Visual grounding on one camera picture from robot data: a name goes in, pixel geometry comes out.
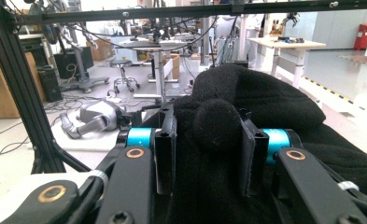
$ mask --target black cloth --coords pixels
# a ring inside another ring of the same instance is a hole
[[[174,103],[176,184],[169,203],[156,198],[163,204],[157,223],[277,222],[269,202],[273,167],[265,167],[258,196],[239,193],[236,108],[251,111],[258,128],[294,130],[307,150],[367,193],[367,154],[323,124],[325,115],[311,99],[274,77],[225,64],[201,73],[192,96]]]

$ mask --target floor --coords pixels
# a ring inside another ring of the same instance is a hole
[[[339,55],[364,54],[364,51],[353,50],[317,50],[310,51],[306,55],[304,76],[301,79],[301,91],[307,93],[314,101],[318,102],[326,114],[326,124],[334,128],[339,134],[351,143],[367,153],[367,64],[355,63],[338,58]],[[108,66],[108,60],[97,62],[89,70],[92,77],[107,76],[114,79],[119,76],[116,68]],[[258,57],[256,70],[265,73],[271,72],[272,58]],[[188,86],[190,80],[206,69],[200,66],[198,60],[181,59],[180,77],[178,83],[167,83],[167,94],[190,94]],[[136,77],[140,83],[140,89],[134,93],[155,94],[155,84],[148,83],[147,75],[149,66],[131,66],[126,68],[126,74]],[[283,69],[277,70],[277,77],[283,81],[292,81],[292,75]],[[80,145],[78,142],[68,139],[61,131],[58,120],[61,112],[68,112],[73,120],[82,104],[93,102],[93,98],[106,98],[107,91],[112,89],[112,82],[107,86],[104,83],[92,88],[92,92],[84,94],[82,91],[64,92],[64,100],[57,104],[45,104],[49,123],[52,125],[57,143],[65,148],[73,156],[83,161],[89,167],[94,168],[105,156],[107,150],[113,145],[113,133],[102,139],[93,141],[97,135],[86,136]],[[151,99],[134,99],[133,93],[121,86],[119,98],[112,94],[110,100],[123,106],[127,111],[135,111],[144,105],[154,104]],[[0,155],[0,199],[20,179],[31,172],[34,153],[27,140],[26,131],[21,119],[0,119],[0,151],[11,143],[22,143],[9,146]]]

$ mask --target metal frame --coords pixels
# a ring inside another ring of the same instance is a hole
[[[168,17],[207,17],[211,15],[240,15],[367,9],[367,0],[345,0],[338,6],[330,1],[245,4],[242,10],[232,5],[198,7],[136,8],[124,10],[55,13],[45,15],[17,15],[5,8],[0,0],[0,68],[21,114],[22,122],[35,149],[32,173],[65,172],[64,162],[78,171],[90,170],[55,143],[45,110],[41,104],[28,62],[21,48],[17,28],[28,24],[50,24],[72,21],[108,21]]]

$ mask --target black fabric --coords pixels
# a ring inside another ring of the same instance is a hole
[[[200,74],[192,96],[174,103],[176,184],[158,223],[277,223],[269,202],[273,167],[265,167],[260,195],[239,194],[235,107],[250,110],[258,128],[293,129],[307,150],[367,193],[367,155],[323,124],[311,99],[274,77],[226,64]]]

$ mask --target desk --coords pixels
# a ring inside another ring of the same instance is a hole
[[[285,43],[275,42],[276,38],[250,38],[252,42],[263,45],[267,48],[274,49],[273,69],[271,75],[275,77],[276,68],[278,66],[288,70],[294,75],[293,87],[299,89],[300,78],[303,75],[304,70],[304,55],[308,49],[323,48],[326,44],[305,40],[304,43]],[[287,53],[296,58],[295,62],[285,59],[280,56],[280,51]]]
[[[157,95],[144,95],[144,94],[135,94],[134,97],[139,98],[161,98],[162,103],[165,103],[165,78],[172,75],[172,60],[169,60],[165,66],[162,65],[162,53],[160,50],[169,50],[175,49],[182,46],[187,45],[188,43],[178,42],[178,41],[167,41],[161,43],[149,43],[147,40],[145,41],[124,41],[120,42],[119,45],[122,48],[136,49],[136,50],[145,50],[151,51],[154,54],[154,63],[158,65],[158,72],[156,72],[156,88]]]

